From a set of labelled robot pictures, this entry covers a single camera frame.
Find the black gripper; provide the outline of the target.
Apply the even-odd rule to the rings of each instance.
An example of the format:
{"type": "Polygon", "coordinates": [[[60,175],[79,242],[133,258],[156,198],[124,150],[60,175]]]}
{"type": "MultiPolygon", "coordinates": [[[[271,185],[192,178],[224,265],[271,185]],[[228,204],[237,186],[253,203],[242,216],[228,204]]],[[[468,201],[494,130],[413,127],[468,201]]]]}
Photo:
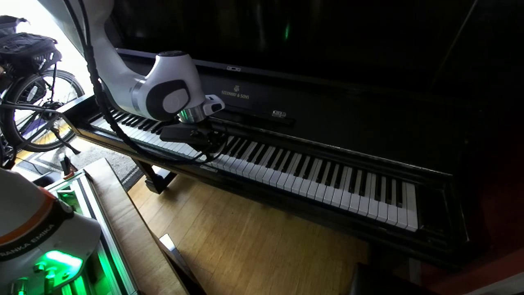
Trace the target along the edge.
{"type": "Polygon", "coordinates": [[[160,127],[160,139],[168,142],[184,142],[201,152],[215,152],[224,142],[224,135],[207,122],[165,124],[160,127]]]}

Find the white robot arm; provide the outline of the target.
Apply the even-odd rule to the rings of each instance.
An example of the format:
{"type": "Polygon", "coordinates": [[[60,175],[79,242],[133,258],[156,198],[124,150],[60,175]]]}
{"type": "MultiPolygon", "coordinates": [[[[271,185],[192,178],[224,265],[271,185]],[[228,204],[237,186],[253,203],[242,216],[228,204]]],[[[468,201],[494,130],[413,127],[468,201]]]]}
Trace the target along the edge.
{"type": "Polygon", "coordinates": [[[206,94],[189,53],[156,52],[145,71],[124,62],[109,40],[106,22],[114,0],[38,0],[86,62],[97,99],[117,109],[163,122],[160,139],[204,148],[214,140],[207,117],[224,109],[217,94],[206,94]]]}

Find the white orange robot base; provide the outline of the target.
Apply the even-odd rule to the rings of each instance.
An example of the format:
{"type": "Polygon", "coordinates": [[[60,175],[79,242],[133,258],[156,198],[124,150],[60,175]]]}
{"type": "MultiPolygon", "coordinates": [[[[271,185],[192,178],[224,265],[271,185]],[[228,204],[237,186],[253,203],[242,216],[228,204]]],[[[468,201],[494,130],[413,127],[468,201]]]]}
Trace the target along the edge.
{"type": "Polygon", "coordinates": [[[79,275],[101,229],[48,189],[0,168],[0,293],[48,295],[79,275]]]}

